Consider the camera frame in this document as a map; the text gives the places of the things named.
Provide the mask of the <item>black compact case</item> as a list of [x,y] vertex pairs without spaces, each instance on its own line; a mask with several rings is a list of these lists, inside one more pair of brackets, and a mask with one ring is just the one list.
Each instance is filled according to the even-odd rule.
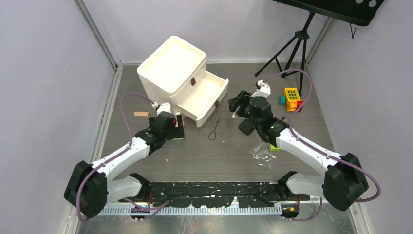
[[248,119],[243,120],[238,128],[243,134],[247,136],[250,135],[253,131],[255,131],[254,124]]

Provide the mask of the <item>white drawer organizer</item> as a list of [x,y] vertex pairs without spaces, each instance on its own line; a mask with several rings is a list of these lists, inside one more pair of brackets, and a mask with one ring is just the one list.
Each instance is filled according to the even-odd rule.
[[137,68],[150,100],[170,104],[173,114],[182,114],[202,127],[221,104],[229,84],[207,71],[204,51],[178,36],[169,37]]

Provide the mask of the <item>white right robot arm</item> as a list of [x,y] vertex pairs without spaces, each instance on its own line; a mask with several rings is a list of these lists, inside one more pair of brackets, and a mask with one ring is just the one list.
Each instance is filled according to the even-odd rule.
[[337,210],[345,211],[369,189],[357,156],[340,155],[302,137],[286,122],[273,116],[266,98],[240,93],[228,104],[231,112],[245,118],[239,126],[244,134],[256,131],[263,142],[291,153],[318,172],[318,176],[287,173],[278,181],[278,194],[282,199],[291,200],[298,194],[318,196]]

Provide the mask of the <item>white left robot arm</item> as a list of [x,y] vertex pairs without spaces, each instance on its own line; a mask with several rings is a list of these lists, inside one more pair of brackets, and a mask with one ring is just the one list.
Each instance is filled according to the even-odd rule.
[[116,177],[125,169],[161,149],[169,140],[185,136],[183,116],[174,114],[169,103],[150,101],[157,115],[148,119],[149,125],[132,133],[127,125],[129,141],[108,156],[75,165],[64,192],[64,198],[76,209],[81,222],[97,216],[103,208],[118,200],[134,198],[143,202],[150,198],[150,182],[137,173],[124,179]]

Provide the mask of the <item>teal wooden block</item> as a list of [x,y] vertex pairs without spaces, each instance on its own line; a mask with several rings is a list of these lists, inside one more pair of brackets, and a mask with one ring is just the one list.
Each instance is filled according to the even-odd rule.
[[286,105],[286,96],[285,96],[285,95],[281,95],[281,96],[280,96],[279,105],[281,105],[281,106],[285,106],[285,105]]

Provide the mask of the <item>tan wooden block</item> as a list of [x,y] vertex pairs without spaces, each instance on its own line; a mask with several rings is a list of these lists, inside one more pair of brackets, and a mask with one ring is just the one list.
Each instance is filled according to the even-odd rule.
[[148,117],[149,116],[149,112],[140,112],[140,111],[135,111],[133,113],[134,117]]

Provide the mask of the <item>yellow toy block house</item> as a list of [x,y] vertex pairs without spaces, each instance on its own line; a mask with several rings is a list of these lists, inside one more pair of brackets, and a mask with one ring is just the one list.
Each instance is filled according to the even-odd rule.
[[288,112],[294,112],[297,101],[301,100],[298,89],[295,87],[286,87],[283,90],[283,94],[286,96],[286,110]]

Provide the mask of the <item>lime green block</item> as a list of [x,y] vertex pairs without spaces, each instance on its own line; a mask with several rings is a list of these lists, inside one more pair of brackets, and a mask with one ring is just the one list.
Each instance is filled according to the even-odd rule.
[[271,152],[279,152],[281,151],[281,148],[273,146],[273,145],[269,145],[269,151]]

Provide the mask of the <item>red toy block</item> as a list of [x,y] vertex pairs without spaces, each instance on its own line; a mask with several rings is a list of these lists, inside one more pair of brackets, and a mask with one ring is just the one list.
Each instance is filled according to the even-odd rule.
[[302,105],[303,105],[303,101],[302,101],[302,100],[297,101],[297,106],[296,106],[296,111],[297,111],[297,112],[301,112],[301,110],[302,110]]

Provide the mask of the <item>clear plastic bag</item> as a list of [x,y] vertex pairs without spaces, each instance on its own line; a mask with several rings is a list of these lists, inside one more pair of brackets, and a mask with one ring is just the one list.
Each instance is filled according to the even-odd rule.
[[250,148],[249,152],[255,162],[262,167],[274,169],[276,166],[276,157],[270,151],[270,144],[261,142],[260,144]]

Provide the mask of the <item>black music stand tray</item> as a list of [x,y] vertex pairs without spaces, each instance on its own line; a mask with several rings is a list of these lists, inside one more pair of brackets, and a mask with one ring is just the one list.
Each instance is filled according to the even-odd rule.
[[368,26],[384,0],[275,0],[357,26]]

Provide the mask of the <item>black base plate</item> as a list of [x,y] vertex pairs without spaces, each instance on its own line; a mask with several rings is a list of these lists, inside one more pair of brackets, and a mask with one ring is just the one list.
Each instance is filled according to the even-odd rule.
[[309,201],[309,195],[294,195],[275,182],[151,182],[143,192],[128,198],[167,207],[201,208],[229,207],[237,202],[240,208],[272,207],[281,201]]

